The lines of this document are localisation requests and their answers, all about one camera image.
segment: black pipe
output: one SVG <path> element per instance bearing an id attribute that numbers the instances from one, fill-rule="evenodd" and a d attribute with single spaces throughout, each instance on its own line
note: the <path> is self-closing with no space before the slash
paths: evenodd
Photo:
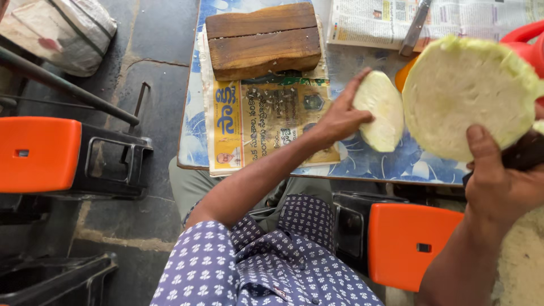
<path id="1" fill-rule="evenodd" d="M 42 67 L 39 67 L 38 65 L 33 64 L 2 47 L 0 47 L 0 65 L 5 66 L 13 72 L 23 74 L 28 78 L 58 90 L 61 93 L 75 97 L 82 103 L 117 117 L 130 125 L 138 125 L 140 123 L 140 119 L 138 119 L 136 116 L 123 111 L 121 108 L 104 101 L 90 92 L 83 90 L 67 80 L 52 74 Z"/>

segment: gray floor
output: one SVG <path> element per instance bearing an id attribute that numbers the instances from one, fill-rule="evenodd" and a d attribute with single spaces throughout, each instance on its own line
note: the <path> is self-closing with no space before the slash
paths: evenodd
<path id="1" fill-rule="evenodd" d="M 168 177 L 176 155 L 183 103 L 193 53 L 199 0 L 101 0 L 118 22 L 98 72 L 89 78 L 61 73 L 70 82 L 133 112 L 142 81 L 151 85 L 140 110 L 137 135 L 153 140 L 145 164 L 149 194 L 139 201 L 56 201 L 46 222 L 0 227 L 0 255 L 88 256 L 106 250 L 119 256 L 120 269 L 106 279 L 103 305 L 148 305 L 181 225 Z M 29 82 L 24 94 L 62 102 L 70 98 Z M 128 124 L 101 112 L 22 102 L 18 115 L 72 118 L 110 130 Z M 94 171 L 108 173 L 119 152 L 104 150 Z M 376 184 L 333 181 L 333 189 L 380 193 Z"/>

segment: newspaper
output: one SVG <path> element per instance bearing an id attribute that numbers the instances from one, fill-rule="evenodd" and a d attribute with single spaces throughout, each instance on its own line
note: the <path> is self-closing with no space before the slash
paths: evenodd
<path id="1" fill-rule="evenodd" d="M 332 0 L 327 43 L 400 49 L 416 0 Z M 433 0 L 414 51 L 448 34 L 499 41 L 544 19 L 543 0 Z"/>
<path id="2" fill-rule="evenodd" d="M 269 74 L 219 82 L 213 76 L 206 25 L 197 40 L 211 176 L 230 175 L 289 144 L 311 129 L 331 104 L 326 79 Z M 312 75 L 322 74 L 319 70 L 325 70 L 323 63 Z M 337 145 L 317 152 L 302 166 L 334 163 L 340 163 Z"/>

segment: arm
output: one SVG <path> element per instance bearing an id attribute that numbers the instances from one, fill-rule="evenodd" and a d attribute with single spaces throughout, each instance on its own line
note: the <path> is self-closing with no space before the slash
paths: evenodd
<path id="1" fill-rule="evenodd" d="M 351 79 L 311 130 L 217 184 L 192 211 L 186 227 L 208 220 L 233 226 L 305 159 L 354 133 L 361 123 L 370 122 L 373 117 L 369 112 L 352 108 L 355 92 L 370 71 L 366 68 Z"/>
<path id="2" fill-rule="evenodd" d="M 528 172 L 505 169 L 499 147 L 481 126 L 471 126 L 467 139 L 474 174 L 465 216 L 427 268 L 419 306 L 490 305 L 504 236 L 518 218 L 544 204 L 544 165 Z"/>

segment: hand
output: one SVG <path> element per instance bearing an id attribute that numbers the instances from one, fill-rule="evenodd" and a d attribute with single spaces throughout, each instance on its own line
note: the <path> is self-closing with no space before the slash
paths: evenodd
<path id="1" fill-rule="evenodd" d="M 358 131 L 361 124 L 374 120 L 369 111 L 358 111 L 353 108 L 357 88 L 371 71 L 372 69 L 367 67 L 353 77 L 321 120 L 311 129 L 322 141 L 323 149 Z"/>
<path id="2" fill-rule="evenodd" d="M 467 210 L 478 221 L 508 231 L 525 213 L 544 204 L 544 164 L 520 172 L 505 169 L 499 146 L 480 125 L 467 130 L 474 164 L 468 181 Z"/>

